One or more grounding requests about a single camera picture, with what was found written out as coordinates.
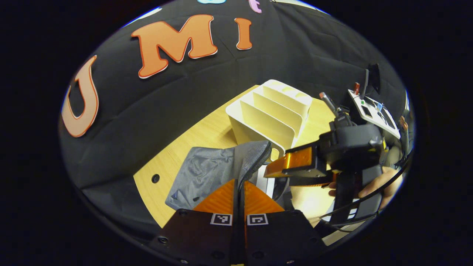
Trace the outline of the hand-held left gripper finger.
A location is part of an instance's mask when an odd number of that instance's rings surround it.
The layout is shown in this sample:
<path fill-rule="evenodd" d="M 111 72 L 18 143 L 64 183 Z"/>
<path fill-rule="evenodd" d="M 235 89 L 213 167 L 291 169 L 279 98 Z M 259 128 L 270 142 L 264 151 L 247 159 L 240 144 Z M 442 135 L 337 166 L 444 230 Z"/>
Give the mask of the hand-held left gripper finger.
<path fill-rule="evenodd" d="M 309 265 L 326 252 L 326 244 L 300 210 L 284 210 L 248 181 L 240 195 L 244 264 Z"/>
<path fill-rule="evenodd" d="M 193 209 L 176 210 L 150 249 L 178 265 L 231 264 L 238 251 L 235 184 L 221 185 Z"/>

